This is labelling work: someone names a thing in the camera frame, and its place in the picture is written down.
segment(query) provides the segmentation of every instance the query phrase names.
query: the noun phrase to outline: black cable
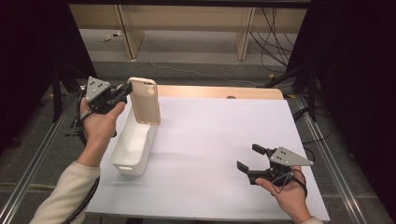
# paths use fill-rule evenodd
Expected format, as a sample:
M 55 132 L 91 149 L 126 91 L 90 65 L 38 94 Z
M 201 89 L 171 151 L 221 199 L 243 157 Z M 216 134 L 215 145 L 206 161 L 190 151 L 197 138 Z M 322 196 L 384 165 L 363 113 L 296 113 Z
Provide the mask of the black cable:
M 90 191 L 88 192 L 87 197 L 85 197 L 84 201 L 79 205 L 79 207 L 68 217 L 62 224 L 69 224 L 71 223 L 76 217 L 85 209 L 85 207 L 90 203 L 93 195 L 95 194 L 98 186 L 99 186 L 100 177 L 97 177 L 95 183 L 93 183 Z
M 332 126 L 332 128 L 331 128 L 330 131 L 329 131 L 329 133 L 327 133 L 324 137 L 319 138 L 319 139 L 316 139 L 316 140 L 308 141 L 308 142 L 303 142 L 303 144 L 314 143 L 314 142 L 319 142 L 319 141 L 325 140 L 326 138 L 328 138 L 328 137 L 332 134 L 333 128 L 334 128 L 334 127 Z
M 265 48 L 265 41 L 264 41 L 264 46 L 256 39 L 256 37 L 253 35 L 253 33 L 250 33 L 250 35 L 253 37 L 254 41 L 256 41 L 256 43 L 260 46 L 260 48 L 262 49 L 262 52 L 265 51 L 271 58 L 273 58 L 274 60 L 276 60 L 277 62 L 281 63 L 284 66 L 287 66 L 285 63 L 283 63 L 282 61 L 280 61 L 280 59 L 278 59 L 273 53 L 271 53 L 271 51 L 269 51 L 268 49 Z
M 267 21 L 268 27 L 270 28 L 270 34 L 272 33 L 273 36 L 274 36 L 274 38 L 275 38 L 276 45 L 277 45 L 277 46 L 280 46 L 280 48 L 282 49 L 282 46 L 280 45 L 280 42 L 279 42 L 279 40 L 278 40 L 277 37 L 276 37 L 276 31 L 275 31 L 275 29 L 276 29 L 276 27 L 275 27 L 276 8 L 273 8 L 273 23 L 272 23 L 272 25 L 270 24 L 270 22 L 269 22 L 269 20 L 268 20 L 268 18 L 267 18 L 267 15 L 265 14 L 265 11 L 264 11 L 264 8 L 263 8 L 263 7 L 262 7 L 262 14 L 264 15 L 264 18 L 265 18 L 265 20 Z M 283 60 L 282 54 L 280 53 L 279 49 L 278 49 L 278 52 L 279 52 L 279 56 L 281 57 L 283 63 L 287 66 L 287 64 L 286 64 L 285 61 Z
M 273 8 L 272 32 L 273 32 L 273 36 L 274 36 L 275 41 L 276 41 L 276 45 L 277 45 L 277 46 L 280 46 L 280 43 L 279 43 L 279 41 L 277 40 L 277 37 L 276 37 L 275 19 L 276 19 L 276 8 Z M 284 64 L 287 64 L 287 63 L 285 62 L 285 60 L 283 59 L 282 53 L 280 52 L 280 49 L 279 49 L 279 48 L 277 48 L 277 52 L 279 53 L 279 57 L 280 57 L 280 59 L 282 60 L 282 62 L 283 62 Z
M 266 51 L 268 55 L 270 55 L 270 57 L 272 57 L 273 59 L 277 60 L 279 63 L 282 63 L 278 58 L 276 58 L 271 52 L 268 51 L 268 49 L 265 49 L 262 44 L 256 39 L 256 37 L 254 37 L 254 35 L 252 33 L 250 33 L 250 35 L 253 37 L 254 41 L 256 41 L 256 43 L 260 46 L 260 48 L 262 49 L 262 56 L 263 56 L 263 52 Z M 273 69 L 268 68 L 267 66 L 265 66 L 265 64 L 263 63 L 263 57 L 262 57 L 262 67 L 264 67 L 266 70 L 270 71 L 270 72 L 276 72 L 276 73 L 285 73 L 283 71 L 276 71 Z
M 260 37 L 260 39 L 261 39 L 262 41 L 266 42 L 266 40 L 264 40 L 264 38 L 262 38 L 262 35 L 261 35 L 260 33 L 257 33 L 257 35 Z M 283 49 L 283 50 L 285 50 L 285 51 L 291 53 L 291 50 L 289 50 L 289 49 L 284 49 L 284 48 L 281 48 L 280 46 L 275 46 L 275 45 L 273 45 L 273 44 L 271 44 L 271 43 L 268 43 L 268 42 L 266 42 L 266 44 L 269 45 L 269 46 L 271 46 L 271 47 L 273 47 L 273 48 L 276 48 L 276 49 Z
M 87 138 L 85 136 L 84 133 L 84 126 L 83 126 L 83 120 L 85 118 L 87 118 L 92 112 L 87 112 L 87 114 L 84 115 L 84 117 L 81 117 L 80 114 L 80 106 L 81 106 L 81 101 L 82 101 L 82 97 L 85 95 L 86 93 L 86 88 L 81 91 L 78 94 L 78 102 L 77 102 L 77 112 L 76 112 L 76 120 L 75 120 L 75 124 L 76 124 L 76 132 L 78 134 L 78 137 L 80 138 L 81 142 L 84 144 L 84 146 L 87 145 Z M 85 209 L 85 207 L 88 205 L 88 203 L 90 203 L 93 194 L 96 192 L 98 186 L 99 186 L 99 180 L 100 180 L 100 176 L 96 178 L 95 182 L 93 183 L 90 191 L 88 192 L 88 195 L 85 197 L 85 199 L 82 201 L 82 203 L 79 205 L 79 207 L 63 222 L 63 224 L 69 224 L 71 223 L 74 219 L 76 219 L 76 217 L 81 214 L 81 212 Z
M 315 157 L 315 153 L 311 150 L 311 149 L 309 149 L 309 148 L 307 148 L 307 147 L 303 147 L 306 151 L 309 151 L 309 153 L 311 153 L 311 155 L 312 155 L 312 160 L 311 161 L 315 161 L 315 159 L 316 159 L 316 157 Z
M 286 34 L 283 34 L 283 35 L 285 35 L 286 39 L 288 39 L 288 41 L 289 41 L 289 43 L 291 44 L 291 46 L 294 47 L 294 45 L 291 43 L 289 37 L 288 37 Z
M 299 171 L 299 170 L 297 170 L 297 169 L 293 169 L 293 170 L 299 172 L 299 173 L 303 176 L 304 183 L 301 182 L 299 179 L 297 179 L 297 178 L 294 177 L 294 176 L 292 176 L 291 179 L 294 180 L 297 184 L 299 184 L 299 185 L 303 188 L 304 193 L 305 193 L 305 198 L 306 198 L 306 196 L 308 196 L 308 189 L 306 188 L 306 178 L 305 178 L 305 175 L 303 174 L 303 172 L 301 172 L 301 171 Z

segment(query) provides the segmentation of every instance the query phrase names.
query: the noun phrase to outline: beige phone case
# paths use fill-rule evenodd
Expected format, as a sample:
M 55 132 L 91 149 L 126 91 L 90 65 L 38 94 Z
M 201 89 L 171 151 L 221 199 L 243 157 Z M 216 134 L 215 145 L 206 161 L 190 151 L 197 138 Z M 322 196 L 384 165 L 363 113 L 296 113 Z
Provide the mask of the beige phone case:
M 132 83 L 131 99 L 136 121 L 143 124 L 160 125 L 161 114 L 157 83 L 142 77 L 130 77 L 128 83 Z

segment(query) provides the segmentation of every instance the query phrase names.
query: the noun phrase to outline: human hand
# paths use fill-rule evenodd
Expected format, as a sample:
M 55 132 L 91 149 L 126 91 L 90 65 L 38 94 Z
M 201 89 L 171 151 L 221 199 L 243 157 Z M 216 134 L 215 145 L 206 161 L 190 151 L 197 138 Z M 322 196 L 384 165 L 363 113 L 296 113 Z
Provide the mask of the human hand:
M 84 130 L 87 134 L 87 145 L 77 160 L 77 163 L 88 166 L 99 166 L 106 152 L 108 143 L 116 131 L 116 121 L 125 108 L 125 103 L 118 103 L 107 114 L 92 113 L 84 119 Z M 88 111 L 88 103 L 81 100 L 80 113 Z
M 302 171 L 301 166 L 292 166 L 291 169 Z M 294 177 L 304 183 L 304 176 L 298 171 L 294 171 Z M 291 217 L 294 223 L 304 222 L 311 218 L 305 202 L 304 189 L 297 182 L 291 180 L 283 189 L 263 178 L 256 179 L 256 184 L 274 195 L 280 208 Z

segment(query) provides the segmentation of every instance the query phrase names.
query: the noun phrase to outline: sleeve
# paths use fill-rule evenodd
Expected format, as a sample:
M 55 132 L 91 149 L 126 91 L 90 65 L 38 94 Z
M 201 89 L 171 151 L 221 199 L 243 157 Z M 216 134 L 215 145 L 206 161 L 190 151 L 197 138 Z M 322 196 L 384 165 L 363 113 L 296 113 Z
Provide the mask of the sleeve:
M 310 219 L 308 219 L 305 222 L 301 222 L 299 224 L 322 224 L 323 222 L 318 219 L 317 217 L 311 217 Z
M 62 223 L 81 205 L 95 180 L 100 175 L 99 167 L 90 167 L 73 162 L 62 173 L 58 183 L 31 220 L 35 223 Z M 72 223 L 81 223 L 85 209 Z

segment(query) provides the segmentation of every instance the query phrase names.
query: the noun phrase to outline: white table surface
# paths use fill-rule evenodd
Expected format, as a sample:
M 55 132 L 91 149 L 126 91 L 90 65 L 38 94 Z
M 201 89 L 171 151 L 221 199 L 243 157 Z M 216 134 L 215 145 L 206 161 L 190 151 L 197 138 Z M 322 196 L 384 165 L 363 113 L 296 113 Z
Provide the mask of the white table surface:
M 284 100 L 160 97 L 158 127 L 146 172 L 121 175 L 109 155 L 87 212 L 127 217 L 226 221 L 290 219 L 269 192 L 249 185 L 237 170 L 269 168 L 266 156 L 251 149 L 285 147 L 305 157 L 288 103 Z M 118 119 L 122 123 L 131 104 Z M 330 220 L 310 167 L 303 167 L 311 214 Z

